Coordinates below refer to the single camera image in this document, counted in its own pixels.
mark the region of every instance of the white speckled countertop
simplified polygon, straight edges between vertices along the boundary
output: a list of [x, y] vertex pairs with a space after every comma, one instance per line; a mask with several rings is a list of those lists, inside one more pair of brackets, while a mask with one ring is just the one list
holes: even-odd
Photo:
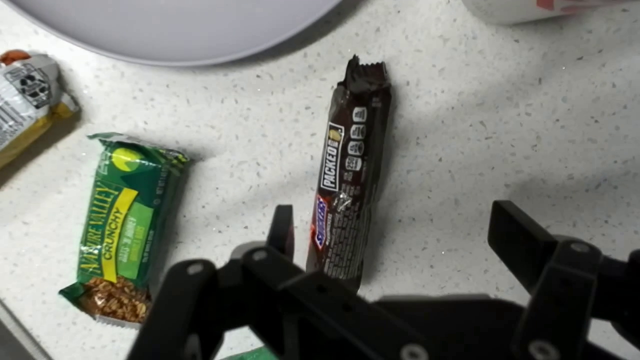
[[[74, 132], [0, 178], [0, 298], [56, 360], [124, 359], [134, 340], [56, 294], [74, 280], [99, 154], [86, 134], [119, 130], [195, 154], [170, 263], [221, 264], [266, 236], [275, 205], [294, 205], [304, 264], [327, 103], [351, 55], [388, 62], [396, 85], [363, 297], [524, 303], [486, 247], [496, 198], [618, 258], [640, 244], [640, 3], [497, 29], [460, 3], [367, 0], [319, 37], [197, 71], [90, 55], [4, 5], [0, 25], [0, 50], [47, 52], [83, 106]], [[221, 354], [244, 350], [241, 336]], [[640, 359], [608, 326], [593, 339]]]

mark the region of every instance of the package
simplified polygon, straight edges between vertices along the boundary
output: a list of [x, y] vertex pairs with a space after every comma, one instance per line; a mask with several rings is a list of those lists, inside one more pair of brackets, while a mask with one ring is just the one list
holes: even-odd
[[96, 320], [135, 326], [150, 307], [150, 266], [187, 157], [119, 134], [96, 134], [97, 162], [76, 285], [59, 294]]
[[74, 114], [77, 104], [62, 90], [51, 59], [22, 50], [0, 56], [0, 169]]
[[305, 264], [351, 289], [362, 278], [388, 110], [386, 67], [353, 56], [332, 96]]

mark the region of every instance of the yellow label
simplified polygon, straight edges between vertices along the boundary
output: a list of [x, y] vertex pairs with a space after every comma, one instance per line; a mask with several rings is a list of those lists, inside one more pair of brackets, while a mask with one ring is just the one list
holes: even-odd
[[131, 208], [137, 192], [131, 189], [124, 189], [106, 221], [104, 243], [101, 243], [101, 276], [107, 283], [117, 280], [117, 243], [121, 224], [125, 221], [127, 210]]

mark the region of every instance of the white plate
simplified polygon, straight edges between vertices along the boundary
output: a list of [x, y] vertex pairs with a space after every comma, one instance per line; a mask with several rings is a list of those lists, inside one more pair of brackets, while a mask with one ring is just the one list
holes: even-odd
[[339, 0], [4, 0], [93, 52], [162, 67], [202, 67], [266, 50]]

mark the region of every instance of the white cup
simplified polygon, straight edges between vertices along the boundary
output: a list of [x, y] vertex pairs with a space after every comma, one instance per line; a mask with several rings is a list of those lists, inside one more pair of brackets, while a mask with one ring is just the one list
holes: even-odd
[[582, 9], [614, 5], [618, 0], [462, 0], [465, 9], [490, 25], [517, 25], [576, 15]]

